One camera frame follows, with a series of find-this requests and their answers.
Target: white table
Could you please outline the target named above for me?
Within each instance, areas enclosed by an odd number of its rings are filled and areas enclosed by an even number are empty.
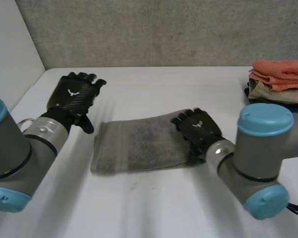
[[[11,113],[36,118],[62,75],[95,73],[108,81],[89,117],[140,119],[200,107],[236,136],[249,67],[59,68],[46,71]],[[21,213],[0,212],[0,238],[298,238],[298,216],[253,219],[207,166],[111,177],[89,171],[95,135],[70,137]],[[298,204],[298,158],[284,161],[280,182]]]

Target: glove finger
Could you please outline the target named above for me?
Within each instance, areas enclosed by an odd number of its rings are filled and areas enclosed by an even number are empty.
[[[171,123],[173,123],[176,126],[178,126],[181,123],[181,120],[179,118],[174,118],[174,119],[171,120]]]
[[[178,118],[179,118],[180,120],[184,120],[184,119],[187,118],[187,115],[185,115],[184,113],[181,113],[180,115],[178,115]]]
[[[74,72],[70,72],[69,74],[68,74],[68,78],[70,78],[70,79],[74,79],[74,78],[76,78],[77,77],[77,75],[74,73]]]
[[[79,79],[86,79],[87,73],[80,72],[77,76]]]
[[[203,112],[203,110],[201,110],[199,108],[194,109],[194,114],[200,114],[202,112]]]
[[[96,74],[91,73],[86,77],[86,79],[92,83],[96,77],[97,77]]]
[[[184,114],[186,114],[186,115],[188,115],[188,116],[192,116],[192,115],[194,115],[194,112],[193,112],[191,109],[189,109],[189,110],[186,110],[186,111],[184,112]]]
[[[93,84],[93,86],[96,88],[101,88],[102,86],[104,86],[106,84],[107,84],[107,82],[104,79],[99,79]]]
[[[78,125],[87,134],[92,134],[94,132],[94,127],[86,115],[83,115],[75,125]]]

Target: stack of folded towels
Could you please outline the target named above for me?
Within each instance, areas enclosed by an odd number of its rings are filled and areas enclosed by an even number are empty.
[[[298,60],[257,60],[245,94],[250,103],[275,103],[298,112]]]

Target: white logo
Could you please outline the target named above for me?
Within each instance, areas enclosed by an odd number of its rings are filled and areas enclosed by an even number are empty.
[[[70,93],[71,97],[74,96],[74,95],[79,94],[79,92],[77,92],[77,93],[72,93],[72,92],[70,91],[70,89],[68,89],[68,92]]]
[[[193,124],[193,126],[194,126],[194,127],[202,127],[202,124],[203,124],[203,122],[200,121],[200,122],[199,122],[198,124],[196,124],[196,125]]]

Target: beige towel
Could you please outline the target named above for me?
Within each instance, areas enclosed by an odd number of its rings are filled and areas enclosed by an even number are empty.
[[[269,88],[267,84],[254,79],[249,79],[249,99],[263,97],[275,102],[297,103],[298,89],[287,89],[282,92],[276,92]]]

